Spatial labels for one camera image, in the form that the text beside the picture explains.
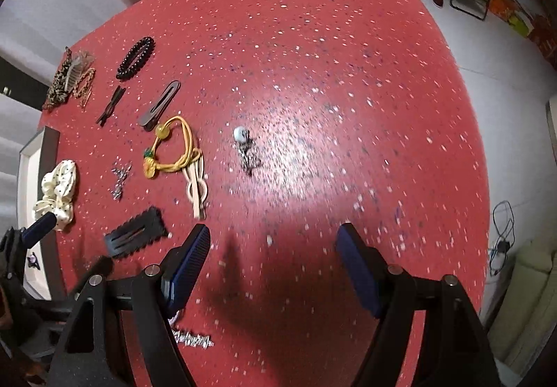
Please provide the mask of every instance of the red table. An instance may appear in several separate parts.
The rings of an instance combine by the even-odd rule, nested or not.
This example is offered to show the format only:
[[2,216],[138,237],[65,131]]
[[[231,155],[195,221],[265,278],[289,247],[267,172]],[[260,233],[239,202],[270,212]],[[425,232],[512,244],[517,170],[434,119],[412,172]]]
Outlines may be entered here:
[[[144,36],[155,53],[100,128],[116,68]],[[149,205],[172,238],[116,262],[115,277],[160,262],[194,225],[180,173],[143,176],[154,133],[137,125],[168,83],[182,82],[162,120],[186,118],[208,175],[213,245],[179,322],[215,342],[182,349],[199,386],[350,385],[375,321],[334,250],[347,220],[415,276],[456,274],[479,306],[483,146],[454,58],[419,0],[144,0],[73,49],[96,56],[93,95],[85,111],[72,98],[41,121],[61,132],[58,159],[74,159],[80,174],[75,223],[58,236],[68,288],[105,253],[103,235]],[[252,178],[233,148],[238,125],[260,149]],[[173,162],[182,143],[175,132],[157,153]],[[116,160],[133,163],[121,202],[110,195]],[[149,385],[127,330],[137,383]],[[400,385],[412,376],[409,362]]]

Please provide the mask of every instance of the metal bolt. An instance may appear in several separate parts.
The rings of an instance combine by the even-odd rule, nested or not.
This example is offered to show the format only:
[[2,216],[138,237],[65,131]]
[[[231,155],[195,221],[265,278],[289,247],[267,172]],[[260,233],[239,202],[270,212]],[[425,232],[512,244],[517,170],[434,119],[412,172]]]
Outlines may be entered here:
[[97,286],[97,285],[98,285],[99,283],[101,283],[101,282],[102,282],[102,276],[100,276],[100,275],[98,275],[98,274],[95,275],[95,276],[91,276],[91,277],[89,278],[89,284],[90,284],[91,286]]
[[386,268],[394,276],[400,276],[405,270],[397,264],[389,264]]
[[458,285],[458,279],[452,274],[447,274],[446,276],[443,276],[443,280],[450,287],[455,287],[456,285]]
[[147,266],[145,268],[145,273],[149,277],[156,276],[159,272],[160,272],[160,267],[158,264],[152,264],[151,266]]

